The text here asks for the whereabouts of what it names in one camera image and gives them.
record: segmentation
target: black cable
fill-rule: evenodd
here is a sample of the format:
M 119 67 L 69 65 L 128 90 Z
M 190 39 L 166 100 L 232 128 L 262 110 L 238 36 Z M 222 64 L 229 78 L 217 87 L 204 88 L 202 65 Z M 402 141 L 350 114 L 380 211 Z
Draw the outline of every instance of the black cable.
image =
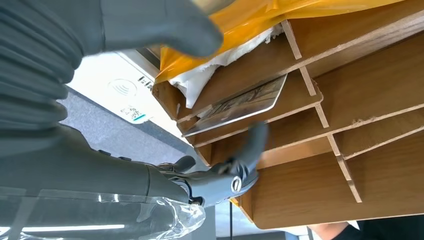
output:
M 233 240 L 233 203 L 229 202 L 229 240 Z

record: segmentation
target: qr code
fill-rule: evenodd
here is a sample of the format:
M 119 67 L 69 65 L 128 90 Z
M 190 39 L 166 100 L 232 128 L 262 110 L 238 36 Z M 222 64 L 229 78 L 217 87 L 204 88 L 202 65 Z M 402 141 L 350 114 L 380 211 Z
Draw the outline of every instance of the qr code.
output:
M 133 106 L 128 106 L 126 108 L 123 108 L 121 109 L 120 112 L 127 116 L 131 116 L 132 119 L 139 118 L 140 116 L 143 115 L 139 110 L 137 110 L 137 108 Z

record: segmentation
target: robotic hand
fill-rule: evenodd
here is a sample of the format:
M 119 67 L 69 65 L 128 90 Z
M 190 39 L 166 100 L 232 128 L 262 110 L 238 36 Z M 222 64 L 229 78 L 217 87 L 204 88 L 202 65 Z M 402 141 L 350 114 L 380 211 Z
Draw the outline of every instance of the robotic hand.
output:
M 196 57 L 218 50 L 222 35 L 189 0 L 2 0 L 0 19 L 0 195 L 106 193 L 207 207 L 256 182 L 263 124 L 232 158 L 193 173 L 184 173 L 190 157 L 176 165 L 131 162 L 91 149 L 78 130 L 59 124 L 67 112 L 56 100 L 67 97 L 65 84 L 84 56 L 152 44 Z M 20 222 L 8 223 L 19 209 L 0 209 L 0 239 L 1 226 Z

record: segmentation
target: person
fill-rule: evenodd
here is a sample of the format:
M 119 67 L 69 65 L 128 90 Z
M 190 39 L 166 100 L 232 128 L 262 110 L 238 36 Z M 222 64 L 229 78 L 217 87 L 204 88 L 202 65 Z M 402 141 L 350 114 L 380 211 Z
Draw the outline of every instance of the person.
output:
M 358 226 L 337 222 L 308 227 L 322 240 L 424 240 L 424 215 L 364 220 Z

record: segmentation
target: orange plastic bag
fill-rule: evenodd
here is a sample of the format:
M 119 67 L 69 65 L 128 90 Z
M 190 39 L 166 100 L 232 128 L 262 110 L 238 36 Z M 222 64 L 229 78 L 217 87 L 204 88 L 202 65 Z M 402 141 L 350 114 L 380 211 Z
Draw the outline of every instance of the orange plastic bag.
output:
M 193 58 L 174 49 L 162 47 L 160 73 L 156 83 L 169 81 L 194 69 L 286 19 L 351 13 L 400 1 L 403 0 L 235 0 L 209 16 L 224 35 L 223 44 L 215 55 Z

